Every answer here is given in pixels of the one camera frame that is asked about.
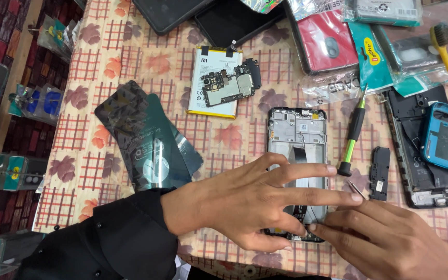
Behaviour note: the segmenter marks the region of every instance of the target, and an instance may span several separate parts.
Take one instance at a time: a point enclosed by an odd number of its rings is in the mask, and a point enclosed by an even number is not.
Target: black sleeve
[[[172,279],[177,237],[167,230],[161,189],[93,209],[84,222],[48,234],[15,280]]]

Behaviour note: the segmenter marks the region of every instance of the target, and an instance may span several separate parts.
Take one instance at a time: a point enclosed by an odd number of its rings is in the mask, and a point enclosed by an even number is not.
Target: red phone case
[[[340,10],[308,16],[297,22],[309,68],[314,72],[357,64],[358,55]]]

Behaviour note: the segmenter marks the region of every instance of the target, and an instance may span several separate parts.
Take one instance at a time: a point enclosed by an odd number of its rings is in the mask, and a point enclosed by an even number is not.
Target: checkered tablecloth
[[[147,93],[158,94],[167,117],[204,158],[194,180],[261,156],[265,150],[266,112],[271,107],[304,106],[304,74],[286,20],[240,47],[245,58],[259,61],[262,88],[255,96],[239,101],[236,120],[185,113],[197,45],[208,42],[191,21],[168,35],[157,36],[129,0],[88,2],[80,41],[72,55],[35,231],[51,232],[55,225],[78,223],[92,215],[93,207],[133,194],[118,146],[93,113],[129,80],[135,80]],[[332,164],[342,157],[349,116],[357,102],[321,107],[327,112],[328,158]],[[389,147],[388,200],[407,207],[384,107],[374,96],[366,104],[351,180],[368,193],[371,151],[377,146]],[[330,188],[349,191],[347,181],[340,176],[330,179]],[[448,208],[417,213],[448,242]],[[244,251],[212,229],[185,234],[180,242],[179,253],[192,265],[225,279],[256,279],[279,272],[366,279],[326,242],[294,242],[292,252],[269,254]]]

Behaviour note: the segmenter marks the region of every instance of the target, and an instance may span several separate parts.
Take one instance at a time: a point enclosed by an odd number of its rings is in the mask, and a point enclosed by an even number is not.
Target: hand
[[[309,230],[370,279],[448,279],[448,244],[412,211],[365,200]]]
[[[266,171],[273,164],[280,167]],[[358,205],[362,197],[318,188],[283,188],[299,178],[333,176],[334,166],[289,164],[285,156],[266,153],[254,162],[212,178],[192,182],[161,197],[164,219],[176,235],[213,228],[245,250],[291,250],[286,238],[260,233],[264,228],[305,237],[305,227],[283,212],[288,205]]]

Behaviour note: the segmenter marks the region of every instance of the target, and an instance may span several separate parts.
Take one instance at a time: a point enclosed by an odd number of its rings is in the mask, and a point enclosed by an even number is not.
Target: recycling symbol
[[[388,6],[385,3],[380,4],[380,6],[378,7],[378,9],[382,10],[382,11],[388,11]]]

